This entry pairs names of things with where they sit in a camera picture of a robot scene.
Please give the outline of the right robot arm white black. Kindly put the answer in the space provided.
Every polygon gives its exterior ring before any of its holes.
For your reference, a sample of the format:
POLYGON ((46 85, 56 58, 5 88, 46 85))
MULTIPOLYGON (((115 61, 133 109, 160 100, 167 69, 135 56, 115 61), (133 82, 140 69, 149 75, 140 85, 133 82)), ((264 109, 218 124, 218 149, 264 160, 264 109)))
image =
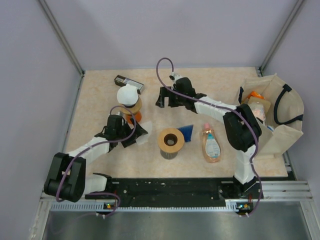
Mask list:
POLYGON ((187 77, 174 74, 170 78, 173 85, 160 87, 156 106, 164 108, 165 99, 168 99, 171 108, 183 106, 223 123, 227 140, 236 150, 234 194, 239 198, 262 198, 261 178, 253 165, 262 130, 251 108, 247 104, 230 105, 196 93, 187 77))

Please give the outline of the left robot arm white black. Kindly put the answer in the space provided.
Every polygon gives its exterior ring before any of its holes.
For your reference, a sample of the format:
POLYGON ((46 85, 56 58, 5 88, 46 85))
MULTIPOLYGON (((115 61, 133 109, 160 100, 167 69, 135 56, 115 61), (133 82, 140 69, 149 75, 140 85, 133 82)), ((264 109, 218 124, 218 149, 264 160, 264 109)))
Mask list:
POLYGON ((49 172, 44 183, 44 193, 56 197, 58 202, 77 202, 81 197, 97 193, 109 198, 114 191, 111 177, 103 173, 86 174, 87 166, 99 157, 112 151, 118 144, 124 148, 137 142, 148 132, 131 119, 133 128, 118 114, 111 114, 102 131, 79 148, 68 153, 58 152, 53 156, 49 172))

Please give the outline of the wooden ring dripper holder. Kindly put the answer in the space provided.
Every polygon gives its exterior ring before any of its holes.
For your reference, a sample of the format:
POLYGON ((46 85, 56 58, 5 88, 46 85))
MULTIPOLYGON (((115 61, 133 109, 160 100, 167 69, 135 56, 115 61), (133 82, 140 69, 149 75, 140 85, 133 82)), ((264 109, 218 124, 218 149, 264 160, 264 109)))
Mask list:
POLYGON ((120 108, 120 111, 125 115, 131 115, 131 114, 135 115, 140 111, 141 108, 142 108, 142 100, 139 97, 137 102, 132 106, 122 105, 122 107, 120 108))

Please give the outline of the white paper coffee filter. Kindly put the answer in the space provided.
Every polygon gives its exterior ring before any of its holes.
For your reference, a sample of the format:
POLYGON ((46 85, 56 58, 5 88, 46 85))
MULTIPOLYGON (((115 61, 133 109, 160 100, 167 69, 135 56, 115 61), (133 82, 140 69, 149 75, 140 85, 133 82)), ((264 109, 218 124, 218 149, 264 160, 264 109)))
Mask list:
POLYGON ((132 85, 122 86, 116 94, 117 101, 124 106, 133 106, 138 100, 138 88, 132 85))

